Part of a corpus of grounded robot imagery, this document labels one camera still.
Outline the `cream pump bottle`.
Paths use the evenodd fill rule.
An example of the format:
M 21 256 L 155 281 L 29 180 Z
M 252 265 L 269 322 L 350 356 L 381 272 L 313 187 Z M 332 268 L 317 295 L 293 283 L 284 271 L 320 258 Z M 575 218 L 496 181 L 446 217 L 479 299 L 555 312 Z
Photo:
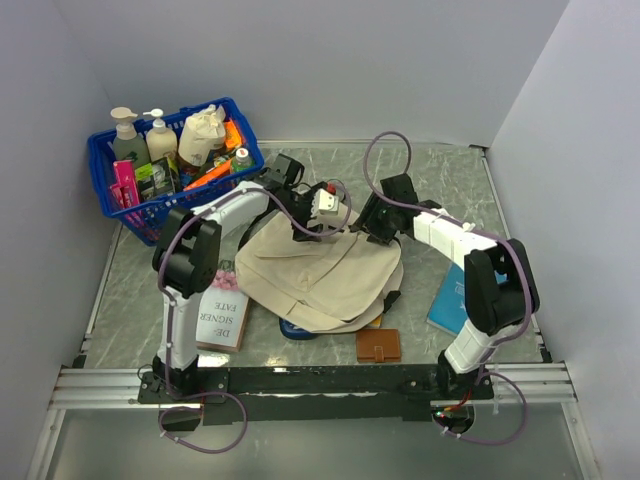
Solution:
M 152 127 L 146 134 L 146 142 L 152 162 L 166 158 L 174 160 L 178 149 L 178 139 L 175 132 L 169 128 L 164 120 L 164 111 L 160 108 L 144 112 L 145 116 L 153 118 Z

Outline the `black green box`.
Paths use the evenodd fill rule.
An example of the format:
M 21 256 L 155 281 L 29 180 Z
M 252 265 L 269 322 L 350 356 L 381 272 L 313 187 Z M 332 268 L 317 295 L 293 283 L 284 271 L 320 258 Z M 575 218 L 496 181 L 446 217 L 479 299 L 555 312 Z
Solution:
M 148 162 L 136 167 L 134 173 L 141 203 L 181 191 L 179 170 L 172 158 Z

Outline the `beige cloth pouch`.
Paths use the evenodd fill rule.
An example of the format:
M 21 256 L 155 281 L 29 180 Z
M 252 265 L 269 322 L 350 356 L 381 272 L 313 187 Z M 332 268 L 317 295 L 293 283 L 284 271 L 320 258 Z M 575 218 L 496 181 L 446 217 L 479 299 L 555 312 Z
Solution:
M 186 118 L 178 144 L 181 160 L 201 167 L 212 150 L 219 150 L 226 140 L 223 106 L 210 104 L 207 108 Z

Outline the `aluminium rail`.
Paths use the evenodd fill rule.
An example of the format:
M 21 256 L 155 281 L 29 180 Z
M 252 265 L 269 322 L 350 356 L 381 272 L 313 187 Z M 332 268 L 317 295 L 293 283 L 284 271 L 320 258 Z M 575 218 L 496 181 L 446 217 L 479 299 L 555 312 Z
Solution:
M 443 393 L 435 374 L 425 365 L 369 365 L 329 367 L 218 367 L 207 368 L 211 376 L 206 391 L 227 392 L 248 403 L 260 400 L 374 399 L 398 394 L 402 400 L 422 400 L 437 406 L 455 405 L 470 392 L 468 404 L 516 403 L 524 397 L 531 404 L 574 403 L 577 395 L 567 367 L 560 363 L 491 365 L 500 376 Z M 52 409 L 153 408 L 189 405 L 183 395 L 170 394 L 147 368 L 63 369 L 49 401 Z

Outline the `beige canvas backpack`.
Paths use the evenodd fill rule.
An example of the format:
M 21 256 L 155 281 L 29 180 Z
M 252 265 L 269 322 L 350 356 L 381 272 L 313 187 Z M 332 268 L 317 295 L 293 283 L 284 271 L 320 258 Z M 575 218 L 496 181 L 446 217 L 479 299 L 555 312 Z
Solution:
M 297 242 L 282 213 L 274 215 L 235 257 L 239 289 L 276 316 L 310 333 L 360 330 L 400 290 L 401 247 L 378 245 L 363 232 Z

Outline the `brown leather wallet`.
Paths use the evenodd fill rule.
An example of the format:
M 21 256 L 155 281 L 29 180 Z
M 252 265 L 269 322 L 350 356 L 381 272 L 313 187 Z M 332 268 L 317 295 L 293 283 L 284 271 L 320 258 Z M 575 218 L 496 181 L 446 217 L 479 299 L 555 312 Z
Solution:
M 397 363 L 402 359 L 399 332 L 396 329 L 362 329 L 356 333 L 356 357 L 359 363 Z

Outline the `green pump bottle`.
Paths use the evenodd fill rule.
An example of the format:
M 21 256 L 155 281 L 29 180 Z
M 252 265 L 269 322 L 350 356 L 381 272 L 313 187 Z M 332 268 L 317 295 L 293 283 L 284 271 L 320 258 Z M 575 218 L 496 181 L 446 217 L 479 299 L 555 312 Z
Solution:
M 110 115 L 116 122 L 116 137 L 113 141 L 116 160 L 130 160 L 135 168 L 148 164 L 150 156 L 147 144 L 134 126 L 138 115 L 128 107 L 113 108 Z

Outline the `pink box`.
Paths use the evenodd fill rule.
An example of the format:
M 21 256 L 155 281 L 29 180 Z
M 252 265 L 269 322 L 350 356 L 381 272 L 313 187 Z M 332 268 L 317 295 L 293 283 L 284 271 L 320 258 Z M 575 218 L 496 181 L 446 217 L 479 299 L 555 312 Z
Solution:
M 131 160 L 120 160 L 113 163 L 116 181 L 110 187 L 118 205 L 122 209 L 132 208 L 140 204 L 135 171 Z

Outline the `orange treehouse book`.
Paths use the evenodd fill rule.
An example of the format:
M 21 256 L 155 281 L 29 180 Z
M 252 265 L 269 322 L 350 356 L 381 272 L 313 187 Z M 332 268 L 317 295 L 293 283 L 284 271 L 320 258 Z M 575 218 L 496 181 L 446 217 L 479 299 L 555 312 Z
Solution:
M 384 314 L 381 313 L 377 317 L 375 317 L 371 322 L 369 322 L 366 327 L 371 329 L 378 329 L 382 325 L 382 320 L 384 318 Z

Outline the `orange package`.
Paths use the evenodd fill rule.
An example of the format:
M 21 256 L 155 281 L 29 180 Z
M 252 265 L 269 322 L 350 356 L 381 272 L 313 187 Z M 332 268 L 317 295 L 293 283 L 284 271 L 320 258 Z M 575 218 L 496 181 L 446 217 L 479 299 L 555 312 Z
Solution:
M 226 137 L 222 153 L 214 151 L 211 160 L 201 167 L 194 179 L 183 188 L 184 191 L 203 187 L 214 180 L 233 173 L 231 171 L 231 161 L 235 151 L 240 147 L 247 147 L 244 144 L 244 137 L 241 131 L 233 120 L 226 121 L 224 127 L 226 129 Z

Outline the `pink flower cover book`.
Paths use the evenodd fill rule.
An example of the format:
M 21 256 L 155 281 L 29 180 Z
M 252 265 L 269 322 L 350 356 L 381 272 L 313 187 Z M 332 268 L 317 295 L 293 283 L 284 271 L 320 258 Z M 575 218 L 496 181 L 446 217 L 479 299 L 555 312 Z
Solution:
M 196 333 L 198 347 L 238 352 L 250 306 L 250 298 L 239 288 L 235 262 L 221 260 L 200 301 Z

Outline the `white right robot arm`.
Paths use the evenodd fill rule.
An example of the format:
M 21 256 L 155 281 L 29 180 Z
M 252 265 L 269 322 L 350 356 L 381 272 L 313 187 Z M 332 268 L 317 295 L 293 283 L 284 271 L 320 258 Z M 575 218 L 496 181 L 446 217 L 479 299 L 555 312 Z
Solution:
M 479 383 L 494 351 L 524 334 L 540 306 L 522 242 L 480 232 L 438 203 L 420 201 L 407 174 L 386 178 L 381 190 L 373 189 L 350 230 L 379 245 L 404 234 L 462 270 L 467 319 L 439 354 L 436 370 L 438 390 L 448 398 Z

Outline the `blue shark pencil case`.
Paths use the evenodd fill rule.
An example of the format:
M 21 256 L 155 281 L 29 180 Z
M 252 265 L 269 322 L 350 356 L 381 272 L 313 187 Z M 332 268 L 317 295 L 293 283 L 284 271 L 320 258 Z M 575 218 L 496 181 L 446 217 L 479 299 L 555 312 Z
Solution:
M 317 337 L 317 334 L 296 326 L 283 318 L 279 319 L 279 328 L 282 335 L 290 340 L 305 341 L 312 340 Z

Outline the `blue thin booklet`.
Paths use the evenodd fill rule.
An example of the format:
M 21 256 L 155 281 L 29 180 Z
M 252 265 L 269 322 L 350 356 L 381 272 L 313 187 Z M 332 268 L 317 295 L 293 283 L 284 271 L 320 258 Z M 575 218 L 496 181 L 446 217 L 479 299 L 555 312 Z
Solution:
M 452 263 L 436 294 L 426 320 L 432 326 L 456 336 L 467 320 L 464 272 Z

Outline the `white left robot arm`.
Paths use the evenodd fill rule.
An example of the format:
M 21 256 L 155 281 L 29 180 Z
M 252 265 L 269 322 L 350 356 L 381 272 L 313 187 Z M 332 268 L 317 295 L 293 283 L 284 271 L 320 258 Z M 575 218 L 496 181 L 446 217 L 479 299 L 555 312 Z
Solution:
M 177 402 L 201 391 L 196 330 L 202 294 L 211 285 L 226 234 L 242 224 L 280 210 L 292 221 L 299 240 L 318 239 L 310 228 L 320 191 L 333 193 L 325 181 L 300 191 L 304 167 L 280 154 L 275 163 L 242 180 L 221 197 L 197 208 L 172 208 L 152 259 L 163 298 L 163 333 L 152 361 L 162 390 Z

